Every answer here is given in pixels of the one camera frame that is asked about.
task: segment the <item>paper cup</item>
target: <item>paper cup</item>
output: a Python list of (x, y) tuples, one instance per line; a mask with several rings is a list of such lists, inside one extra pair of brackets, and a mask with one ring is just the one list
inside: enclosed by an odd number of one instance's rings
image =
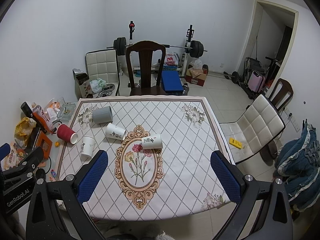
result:
[(109, 123), (107, 125), (106, 137), (123, 141), (126, 135), (127, 135), (126, 129), (115, 126), (112, 123)]
[(72, 144), (75, 144), (78, 141), (78, 134), (64, 123), (59, 125), (57, 129), (57, 136), (58, 138)]
[(95, 123), (112, 122), (113, 114), (110, 106), (94, 109), (92, 118)]
[(162, 149), (162, 140), (160, 134), (143, 137), (142, 138), (142, 148), (143, 149)]
[(90, 136), (82, 137), (81, 154), (91, 158), (96, 140)]

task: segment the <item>glass ashtray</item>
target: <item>glass ashtray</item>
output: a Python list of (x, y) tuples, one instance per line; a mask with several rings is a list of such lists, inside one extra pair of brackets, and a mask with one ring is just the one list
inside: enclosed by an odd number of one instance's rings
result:
[(76, 104), (66, 103), (60, 107), (60, 112), (57, 115), (57, 118), (60, 120), (69, 121), (73, 115), (73, 112), (76, 109)]

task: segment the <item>gray cup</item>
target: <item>gray cup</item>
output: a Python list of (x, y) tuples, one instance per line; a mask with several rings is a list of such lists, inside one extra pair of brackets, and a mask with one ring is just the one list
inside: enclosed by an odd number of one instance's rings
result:
[(112, 122), (113, 114), (110, 106), (93, 110), (92, 118), (95, 123)]

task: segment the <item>red cup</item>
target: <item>red cup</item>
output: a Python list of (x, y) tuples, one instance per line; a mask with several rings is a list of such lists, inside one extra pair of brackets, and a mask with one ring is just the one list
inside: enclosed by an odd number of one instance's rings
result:
[(78, 141), (78, 134), (64, 123), (58, 127), (57, 136), (58, 138), (72, 144), (75, 144)]

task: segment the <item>white cushioned chair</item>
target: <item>white cushioned chair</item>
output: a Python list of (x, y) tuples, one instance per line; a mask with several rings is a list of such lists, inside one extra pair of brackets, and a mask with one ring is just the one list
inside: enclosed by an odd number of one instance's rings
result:
[(257, 154), (285, 128), (278, 111), (264, 96), (259, 95), (236, 122), (221, 123), (227, 142), (234, 138), (242, 143), (243, 149), (229, 144), (236, 163), (243, 162)]
[(111, 96), (119, 94), (120, 78), (118, 58), (115, 49), (104, 49), (88, 52), (85, 55), (85, 66), (90, 81), (101, 78), (115, 85)]

